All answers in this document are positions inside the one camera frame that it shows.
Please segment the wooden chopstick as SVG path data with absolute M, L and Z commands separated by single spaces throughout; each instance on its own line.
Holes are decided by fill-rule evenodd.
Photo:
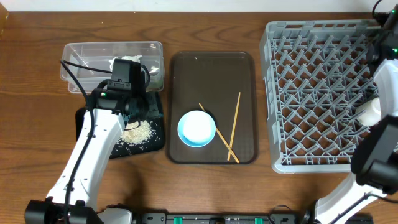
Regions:
M 238 93 L 238 99 L 237 99 L 236 109 L 235 109 L 235 113 L 234 113 L 233 127 L 232 127 L 232 131 L 231 131 L 230 142 L 229 142 L 229 147 L 230 147 L 231 149 L 232 149 L 232 147 L 233 147 L 234 134 L 235 134 L 236 122 L 237 122 L 237 118 L 238 118 L 239 104 L 240 104 L 240 97 L 241 97 L 241 92 Z M 231 155 L 232 155 L 232 153 L 229 152 L 229 153 L 228 153 L 228 156 L 227 156 L 227 160 L 228 160 L 228 161 L 231 159 Z
M 200 108 L 207 113 L 206 109 L 204 109 L 204 107 L 202 106 L 201 103 L 199 103 Z M 222 140 L 222 142 L 224 143 L 224 145 L 226 146 L 226 148 L 228 149 L 228 153 L 231 154 L 231 156 L 233 157 L 233 159 L 235 160 L 235 162 L 237 164 L 240 163 L 240 160 L 237 158 L 237 156 L 235 155 L 235 153 L 233 152 L 232 148 L 229 146 L 229 144 L 226 142 L 225 138 L 223 137 L 223 135 L 221 134 L 221 132 L 219 131 L 219 129 L 216 127 L 216 133 L 218 134 L 218 136 L 220 137 L 220 139 Z

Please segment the cream white cup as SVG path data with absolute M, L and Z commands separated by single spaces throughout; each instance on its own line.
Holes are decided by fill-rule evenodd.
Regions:
M 359 106 L 355 115 L 363 126 L 374 126 L 381 120 L 381 104 L 379 97 L 373 98 Z

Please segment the light blue small bowl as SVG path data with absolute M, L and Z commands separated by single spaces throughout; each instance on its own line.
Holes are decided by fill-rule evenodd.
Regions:
M 208 113 L 193 110 L 180 118 L 177 133 L 185 145 L 203 147 L 213 140 L 216 134 L 216 124 Z

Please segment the clear plastic waste bin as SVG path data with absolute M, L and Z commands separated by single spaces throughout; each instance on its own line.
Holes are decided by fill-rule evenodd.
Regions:
M 136 55 L 160 61 L 160 71 L 157 75 L 150 74 L 150 83 L 146 90 L 163 90 L 163 45 L 158 41 L 69 43 L 64 47 L 62 59 L 78 65 L 69 65 L 68 68 L 84 90 L 90 93 L 101 81 L 111 78 L 109 60 Z

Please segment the grey plastic dishwasher rack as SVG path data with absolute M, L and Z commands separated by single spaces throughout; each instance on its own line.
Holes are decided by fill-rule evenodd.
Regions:
M 356 109 L 377 96 L 366 54 L 379 29 L 367 19 L 266 25 L 259 47 L 276 173 L 350 171 L 369 134 Z

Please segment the pile of rice grains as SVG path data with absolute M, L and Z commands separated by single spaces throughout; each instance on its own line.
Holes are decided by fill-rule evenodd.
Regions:
M 158 151 L 165 145 L 161 119 L 129 123 L 113 148 L 113 157 L 133 156 Z

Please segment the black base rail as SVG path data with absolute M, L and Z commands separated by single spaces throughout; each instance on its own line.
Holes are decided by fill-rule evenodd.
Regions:
M 293 212 L 272 214 L 169 214 L 164 212 L 136 213 L 127 206 L 110 205 L 99 214 L 104 223 L 132 224 L 295 224 L 302 223 Z

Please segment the brown serving tray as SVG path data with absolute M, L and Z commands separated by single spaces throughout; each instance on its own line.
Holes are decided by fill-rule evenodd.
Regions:
M 229 144 L 241 92 L 232 150 L 240 160 L 228 161 L 228 149 L 218 136 L 204 147 L 189 147 L 177 125 L 189 111 L 204 109 Z M 165 153 L 176 164 L 250 164 L 259 154 L 255 70 L 246 52 L 180 52 L 170 65 L 168 134 Z

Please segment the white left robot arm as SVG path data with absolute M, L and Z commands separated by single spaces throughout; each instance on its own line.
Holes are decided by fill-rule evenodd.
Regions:
M 81 132 L 57 183 L 45 200 L 31 200 L 26 223 L 133 223 L 134 214 L 119 205 L 96 212 L 99 186 L 111 152 L 128 121 L 147 119 L 145 65 L 116 59 L 111 77 L 87 93 Z

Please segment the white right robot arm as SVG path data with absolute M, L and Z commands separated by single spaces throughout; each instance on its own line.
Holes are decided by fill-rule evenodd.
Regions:
M 372 12 L 381 26 L 368 47 L 368 66 L 376 83 L 381 104 L 381 120 L 357 147 L 351 172 L 330 194 L 307 210 L 302 223 L 369 223 L 355 215 L 376 200 L 397 203 L 397 8 Z

